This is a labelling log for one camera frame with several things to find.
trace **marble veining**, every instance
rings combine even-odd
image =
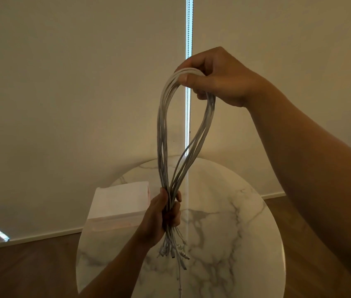
[[[169,175],[178,157],[169,158]],[[157,160],[124,174],[113,185],[149,181],[159,192]],[[185,178],[179,229],[187,241],[183,297],[282,297],[285,264],[275,220],[257,192],[221,165],[197,159]],[[120,251],[136,227],[94,232],[87,222],[77,256],[79,291]],[[178,266],[153,247],[141,269],[133,297],[178,298]]]

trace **round table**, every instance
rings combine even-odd
[[[169,175],[178,157],[168,159]],[[130,170],[113,185],[149,181],[159,193],[157,160]],[[180,188],[181,225],[187,241],[183,297],[283,297],[285,258],[276,222],[260,195],[239,175],[196,159]],[[119,253],[137,227],[82,231],[76,278],[81,291]],[[158,257],[162,241],[141,268],[133,297],[178,298],[177,263]]]

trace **white cable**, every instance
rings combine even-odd
[[[179,87],[178,76],[184,73],[204,76],[202,71],[195,68],[185,68],[175,72],[164,85],[158,110],[158,170],[162,187],[164,187],[168,193],[166,211],[170,211],[173,208],[178,189],[181,186],[181,183],[187,174],[188,169],[191,167],[192,163],[195,161],[200,150],[202,149],[204,140],[206,139],[208,130],[210,129],[211,121],[213,120],[214,106],[216,103],[216,97],[211,93],[206,93],[207,106],[206,111],[204,112],[202,124],[200,125],[196,135],[193,137],[188,147],[184,150],[181,157],[179,158],[174,170],[172,180],[169,183],[167,165],[167,110],[169,108],[170,101],[173,98],[174,92]],[[178,166],[186,153],[187,156],[185,157],[180,169],[178,170]],[[175,234],[181,238],[183,245],[177,245]],[[166,236],[163,241],[163,245],[159,250],[159,254],[162,256],[168,256],[170,254],[172,258],[177,257],[177,279],[179,281],[180,297],[182,295],[181,267],[186,270],[187,267],[185,266],[183,259],[189,259],[188,256],[183,252],[185,245],[186,242],[182,238],[181,232],[178,230],[178,228],[166,226]]]

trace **brown floor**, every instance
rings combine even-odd
[[[351,298],[351,276],[322,244],[287,197],[267,200],[286,254],[286,298]],[[0,248],[0,297],[76,297],[80,234]]]

